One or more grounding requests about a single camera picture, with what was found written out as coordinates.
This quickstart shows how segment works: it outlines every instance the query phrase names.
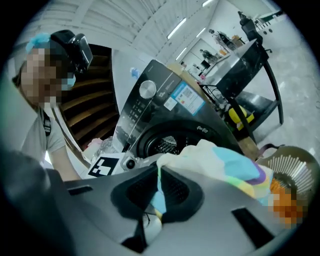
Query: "sticker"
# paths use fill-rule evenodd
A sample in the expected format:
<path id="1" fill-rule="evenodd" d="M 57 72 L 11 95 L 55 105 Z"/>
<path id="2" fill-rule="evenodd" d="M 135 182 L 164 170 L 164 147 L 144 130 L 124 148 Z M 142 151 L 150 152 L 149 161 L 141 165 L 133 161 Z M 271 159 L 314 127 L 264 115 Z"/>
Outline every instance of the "sticker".
<path id="1" fill-rule="evenodd" d="M 170 98 L 180 103 L 193 116 L 195 116 L 205 104 L 205 101 L 184 81 L 173 92 Z"/>
<path id="2" fill-rule="evenodd" d="M 123 173 L 120 163 L 125 153 L 103 153 L 91 164 L 83 179 L 99 178 L 103 176 Z"/>
<path id="3" fill-rule="evenodd" d="M 169 110 L 173 110 L 174 107 L 178 104 L 175 99 L 172 97 L 169 97 L 168 100 L 164 103 L 164 106 Z"/>

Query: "wooden staircase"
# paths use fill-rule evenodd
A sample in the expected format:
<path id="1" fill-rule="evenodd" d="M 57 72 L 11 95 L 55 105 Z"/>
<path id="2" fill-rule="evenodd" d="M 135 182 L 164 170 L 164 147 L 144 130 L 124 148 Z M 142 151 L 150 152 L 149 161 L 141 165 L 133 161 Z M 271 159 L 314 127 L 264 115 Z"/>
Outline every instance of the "wooden staircase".
<path id="1" fill-rule="evenodd" d="M 93 60 L 60 106 L 64 121 L 82 150 L 94 138 L 105 140 L 114 134 L 119 113 L 113 85 L 111 49 L 90 44 Z"/>

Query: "washing machine door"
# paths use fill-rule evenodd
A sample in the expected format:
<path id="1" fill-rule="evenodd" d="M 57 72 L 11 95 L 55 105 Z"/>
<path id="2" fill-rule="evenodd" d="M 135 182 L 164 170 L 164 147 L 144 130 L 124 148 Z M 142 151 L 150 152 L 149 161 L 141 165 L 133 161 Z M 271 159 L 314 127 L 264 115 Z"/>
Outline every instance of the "washing machine door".
<path id="1" fill-rule="evenodd" d="M 195 146 L 202 139 L 243 154 L 228 129 L 221 131 L 215 129 L 215 126 L 197 120 L 168 120 L 168 117 L 164 116 L 154 117 L 129 151 L 135 157 L 143 159 L 156 154 L 178 155 L 184 147 Z"/>

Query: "head-mounted camera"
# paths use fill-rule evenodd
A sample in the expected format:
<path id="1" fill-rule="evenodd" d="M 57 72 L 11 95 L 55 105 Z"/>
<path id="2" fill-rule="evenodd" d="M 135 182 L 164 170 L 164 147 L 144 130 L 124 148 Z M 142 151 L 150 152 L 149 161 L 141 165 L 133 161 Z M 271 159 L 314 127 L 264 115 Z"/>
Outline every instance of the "head-mounted camera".
<path id="1" fill-rule="evenodd" d="M 51 40 L 65 49 L 76 72 L 85 73 L 88 70 L 93 54 L 84 34 L 75 35 L 70 30 L 60 30 L 51 35 Z"/>

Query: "gray t-shirt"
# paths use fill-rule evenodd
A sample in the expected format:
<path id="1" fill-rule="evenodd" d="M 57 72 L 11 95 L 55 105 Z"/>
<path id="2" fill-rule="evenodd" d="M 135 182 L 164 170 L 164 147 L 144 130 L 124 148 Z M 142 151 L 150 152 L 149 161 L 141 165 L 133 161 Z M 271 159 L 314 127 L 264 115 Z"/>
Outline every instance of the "gray t-shirt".
<path id="1" fill-rule="evenodd" d="M 50 125 L 51 133 L 46 137 L 43 116 L 41 116 L 41 111 L 39 110 L 38 116 L 25 138 L 21 149 L 22 153 L 39 162 L 43 162 L 46 151 L 52 153 L 64 147 L 66 142 L 60 126 L 53 118 L 50 118 Z"/>
<path id="2" fill-rule="evenodd" d="M 19 151 L 42 163 L 46 151 L 66 145 L 58 123 L 50 118 L 51 133 L 46 137 L 41 111 L 35 112 L 7 76 L 0 78 L 0 141 L 9 151 Z"/>

